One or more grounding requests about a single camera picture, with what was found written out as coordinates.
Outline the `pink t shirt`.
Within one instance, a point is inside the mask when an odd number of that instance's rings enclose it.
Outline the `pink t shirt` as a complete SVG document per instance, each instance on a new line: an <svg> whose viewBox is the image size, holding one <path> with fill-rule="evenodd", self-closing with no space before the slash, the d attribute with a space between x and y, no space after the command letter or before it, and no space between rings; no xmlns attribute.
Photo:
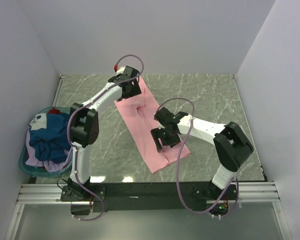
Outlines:
<svg viewBox="0 0 300 240"><path fill-rule="evenodd" d="M164 146L157 151L151 130L158 127L154 115L159 107L158 102L148 89L145 81L139 79L141 94L116 101L115 105L123 118L138 150L151 173L165 168L177 161L178 152L182 144L170 148Z"/></svg>

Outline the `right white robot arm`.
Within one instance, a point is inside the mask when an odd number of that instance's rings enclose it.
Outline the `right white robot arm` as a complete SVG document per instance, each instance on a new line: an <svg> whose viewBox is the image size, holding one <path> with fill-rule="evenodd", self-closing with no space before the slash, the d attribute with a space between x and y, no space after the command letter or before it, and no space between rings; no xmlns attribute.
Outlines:
<svg viewBox="0 0 300 240"><path fill-rule="evenodd" d="M154 119L159 125L150 133L158 152L164 146L173 148L181 143L180 135L198 138L215 147L220 166L211 180L209 193L216 200L227 194L226 185L254 152L241 127L233 121L228 124L213 123L182 111L173 114L166 108L159 110Z"/></svg>

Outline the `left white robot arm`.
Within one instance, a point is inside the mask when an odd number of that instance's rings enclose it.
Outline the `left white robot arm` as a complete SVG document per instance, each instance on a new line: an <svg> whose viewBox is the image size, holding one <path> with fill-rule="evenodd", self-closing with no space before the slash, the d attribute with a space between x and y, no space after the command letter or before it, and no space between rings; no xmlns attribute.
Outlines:
<svg viewBox="0 0 300 240"><path fill-rule="evenodd" d="M139 77L126 77L122 73L112 77L92 98L70 108L67 126L67 139L71 146L72 170L70 179L76 185L72 195L78 201L86 200L90 188L91 145L99 136L99 115L115 101L128 99L141 94Z"/></svg>

